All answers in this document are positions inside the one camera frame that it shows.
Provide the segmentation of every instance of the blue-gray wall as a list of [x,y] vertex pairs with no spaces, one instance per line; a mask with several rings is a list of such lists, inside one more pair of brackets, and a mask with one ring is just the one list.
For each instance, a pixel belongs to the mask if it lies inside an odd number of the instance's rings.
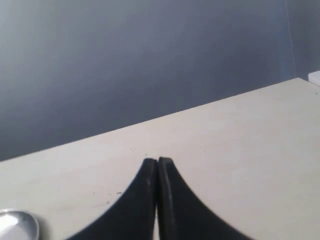
[[292,48],[285,0],[0,5],[0,161],[285,81],[319,59],[306,39]]

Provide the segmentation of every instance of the white table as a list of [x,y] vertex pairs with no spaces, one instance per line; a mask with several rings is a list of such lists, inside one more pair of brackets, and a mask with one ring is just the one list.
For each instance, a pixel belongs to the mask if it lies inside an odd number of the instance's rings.
[[173,158],[207,206],[255,239],[319,239],[320,88],[301,79],[0,162],[0,209],[35,213],[45,239],[65,239],[147,156]]

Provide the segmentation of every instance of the tabletop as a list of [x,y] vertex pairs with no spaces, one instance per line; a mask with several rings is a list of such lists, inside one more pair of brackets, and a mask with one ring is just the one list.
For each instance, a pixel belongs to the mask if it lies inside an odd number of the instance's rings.
[[296,78],[6,160],[0,209],[30,211],[43,239],[66,239],[119,198],[144,158],[164,156],[244,234],[318,239],[319,105],[320,88]]

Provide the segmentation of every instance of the spoon bowl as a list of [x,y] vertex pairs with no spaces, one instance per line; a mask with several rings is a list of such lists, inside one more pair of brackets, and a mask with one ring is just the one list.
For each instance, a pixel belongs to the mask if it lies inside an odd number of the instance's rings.
[[39,223],[30,212],[0,210],[0,240],[39,240]]

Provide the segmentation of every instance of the black curved object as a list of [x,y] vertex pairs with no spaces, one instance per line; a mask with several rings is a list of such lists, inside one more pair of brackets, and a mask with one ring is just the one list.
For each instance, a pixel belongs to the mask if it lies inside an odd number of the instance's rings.
[[152,240],[156,210],[157,161],[145,159],[119,200],[69,240]]
[[250,240],[210,211],[191,191],[170,158],[158,162],[161,240]]

